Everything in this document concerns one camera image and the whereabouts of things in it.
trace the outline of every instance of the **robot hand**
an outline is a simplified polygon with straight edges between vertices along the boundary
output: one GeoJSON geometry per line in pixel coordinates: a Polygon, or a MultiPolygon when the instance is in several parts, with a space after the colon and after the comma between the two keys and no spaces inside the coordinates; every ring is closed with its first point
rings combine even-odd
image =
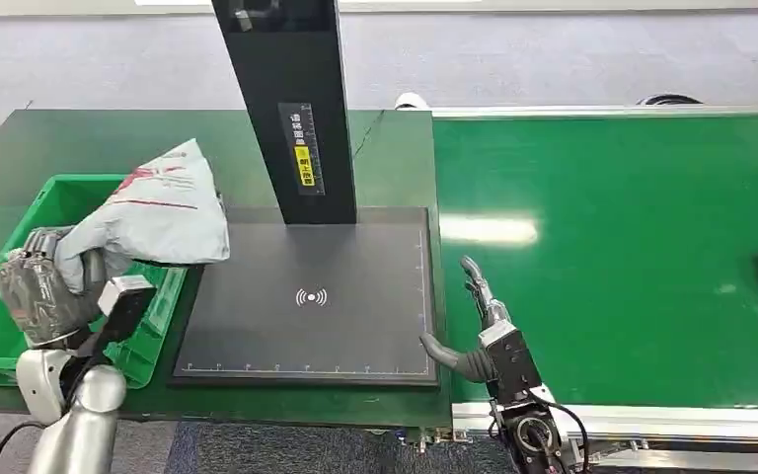
{"type": "Polygon", "coordinates": [[[100,250],[82,256],[85,290],[74,294],[53,263],[56,246],[71,227],[42,227],[0,266],[0,297],[31,348],[69,349],[74,338],[100,317],[98,298],[106,284],[100,250]]]}
{"type": "Polygon", "coordinates": [[[481,321],[478,348],[457,353],[434,336],[420,340],[429,356],[455,373],[476,383],[486,383],[490,393],[493,424],[491,436],[509,450],[513,464],[523,473],[556,473],[565,469],[561,446],[566,434],[558,429],[557,408],[577,420],[583,435],[583,470],[587,469],[588,441],[582,422],[571,410],[554,401],[530,355],[521,332],[512,324],[506,306],[495,299],[481,268],[469,257],[461,259],[481,321]]]}

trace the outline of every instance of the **package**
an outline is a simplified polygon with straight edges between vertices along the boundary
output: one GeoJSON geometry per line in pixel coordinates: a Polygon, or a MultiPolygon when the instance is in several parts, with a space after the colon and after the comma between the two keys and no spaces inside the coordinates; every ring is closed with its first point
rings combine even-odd
{"type": "Polygon", "coordinates": [[[84,289],[81,255],[102,249],[108,277],[132,259],[167,265],[227,260],[228,223],[195,139],[135,169],[63,237],[55,265],[72,292],[84,289]]]}

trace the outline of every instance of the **wireless symbol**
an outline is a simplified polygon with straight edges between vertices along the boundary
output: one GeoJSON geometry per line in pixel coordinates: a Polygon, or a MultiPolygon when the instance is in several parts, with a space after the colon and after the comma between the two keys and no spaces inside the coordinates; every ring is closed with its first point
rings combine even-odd
{"type": "Polygon", "coordinates": [[[327,291],[321,288],[314,293],[307,293],[303,288],[298,289],[298,292],[295,293],[295,303],[298,306],[303,306],[308,301],[319,306],[324,306],[327,304],[327,291]]]}

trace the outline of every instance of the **label sticker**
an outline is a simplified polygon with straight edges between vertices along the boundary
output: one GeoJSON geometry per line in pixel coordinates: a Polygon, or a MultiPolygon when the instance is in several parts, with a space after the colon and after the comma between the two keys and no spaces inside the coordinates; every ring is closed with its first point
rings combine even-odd
{"type": "Polygon", "coordinates": [[[321,156],[312,118],[312,105],[306,103],[281,103],[280,121],[286,134],[286,143],[294,156],[295,183],[303,196],[323,196],[324,177],[321,172],[321,156]]]}

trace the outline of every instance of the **black vertical pole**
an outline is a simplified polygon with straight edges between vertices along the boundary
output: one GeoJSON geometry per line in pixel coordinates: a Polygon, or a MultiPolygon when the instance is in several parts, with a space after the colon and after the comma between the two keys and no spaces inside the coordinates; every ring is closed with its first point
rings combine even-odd
{"type": "Polygon", "coordinates": [[[336,0],[211,0],[287,224],[356,220],[336,0]]]}

